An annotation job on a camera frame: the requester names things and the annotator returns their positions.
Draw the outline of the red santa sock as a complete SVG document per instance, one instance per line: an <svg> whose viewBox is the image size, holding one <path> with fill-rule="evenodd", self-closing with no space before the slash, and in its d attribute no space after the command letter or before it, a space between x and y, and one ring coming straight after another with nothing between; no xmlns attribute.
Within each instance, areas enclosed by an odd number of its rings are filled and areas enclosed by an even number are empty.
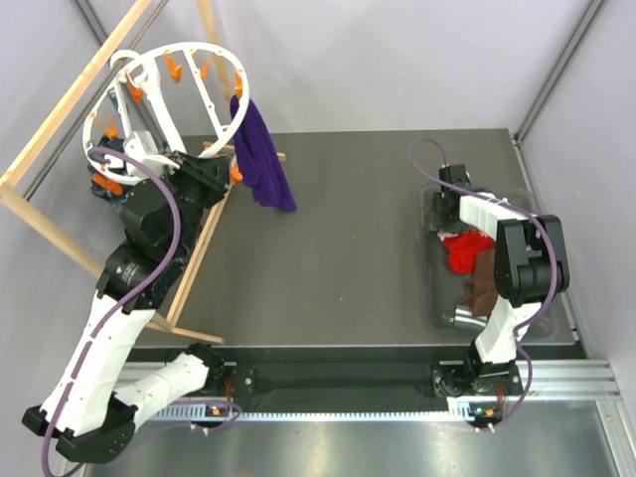
<svg viewBox="0 0 636 477"><path fill-rule="evenodd" d="M495 246L495 241L491 237L479 231L444 236L440 240L448 252L448 267L457 274L471 273L476 264L477 254L491 250Z"/></svg>

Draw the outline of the orange clip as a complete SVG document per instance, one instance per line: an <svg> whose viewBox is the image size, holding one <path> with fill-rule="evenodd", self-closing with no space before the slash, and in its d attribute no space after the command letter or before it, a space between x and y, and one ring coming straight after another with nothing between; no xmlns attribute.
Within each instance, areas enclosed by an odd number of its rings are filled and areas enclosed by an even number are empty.
<svg viewBox="0 0 636 477"><path fill-rule="evenodd" d="M238 182L241 182L243 180L243 175L240 172L240 170L236 167L232 167L230 169L230 181L231 184L234 185Z"/></svg>

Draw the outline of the white round clip hanger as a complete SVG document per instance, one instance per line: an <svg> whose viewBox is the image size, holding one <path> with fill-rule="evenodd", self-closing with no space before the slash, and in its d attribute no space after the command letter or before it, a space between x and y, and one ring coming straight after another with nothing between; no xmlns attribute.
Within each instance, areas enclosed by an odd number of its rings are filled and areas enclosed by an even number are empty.
<svg viewBox="0 0 636 477"><path fill-rule="evenodd" d="M210 63L205 61L202 65L197 64L197 58L202 55L207 55L210 60L219 60L224 65L231 64L234 68L238 110L231 115L229 121L222 121L220 108L210 96L206 85ZM83 122L81 144L85 153L97 146L98 140L94 132L97 128L101 130L102 136L106 135L108 139L120 137L123 143L132 131L142 130L133 126L131 102L146 102L150 106L170 152L187 151L182 133L164 97L164 82L159 67L161 62L166 63L173 82L179 82L184 71L189 72L192 77L195 92L216 136L216 140L204 149L200 157L212 158L229 145L244 119L250 101L246 69L234 53L222 46L205 42L179 42L143 54L133 50L119 50L112 55L109 61L112 78L94 101ZM146 166L156 174L168 168L176 169L178 165L159 149L159 141L154 141L162 156L161 163Z"/></svg>

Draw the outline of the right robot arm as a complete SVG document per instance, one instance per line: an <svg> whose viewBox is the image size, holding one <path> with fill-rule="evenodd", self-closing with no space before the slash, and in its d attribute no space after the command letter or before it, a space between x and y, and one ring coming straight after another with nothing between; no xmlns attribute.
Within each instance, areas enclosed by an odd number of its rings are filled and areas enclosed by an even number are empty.
<svg viewBox="0 0 636 477"><path fill-rule="evenodd" d="M450 397L521 390L516 360L530 324L566 291L570 272L562 222L536 215L487 190L474 189L466 166L444 165L436 182L443 226L462 225L492 243L496 297L483 330L459 366L434 368L436 390Z"/></svg>

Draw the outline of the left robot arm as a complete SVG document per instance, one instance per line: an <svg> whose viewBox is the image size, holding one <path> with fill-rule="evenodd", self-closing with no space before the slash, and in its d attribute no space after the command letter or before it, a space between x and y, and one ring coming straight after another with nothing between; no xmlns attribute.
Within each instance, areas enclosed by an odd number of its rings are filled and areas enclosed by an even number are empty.
<svg viewBox="0 0 636 477"><path fill-rule="evenodd" d="M166 158L171 171L156 173L105 146L92 147L86 155L103 166L119 159L145 176L128 191L120 210L126 239L106 261L71 360L51 394L22 417L23 425L43 439L45 475L52 473L52 451L76 468L118 459L151 417L191 393L223 391L228 375L213 348L197 343L138 382L117 383L138 336L190 258L204 210L225 198L232 157L174 152Z"/></svg>

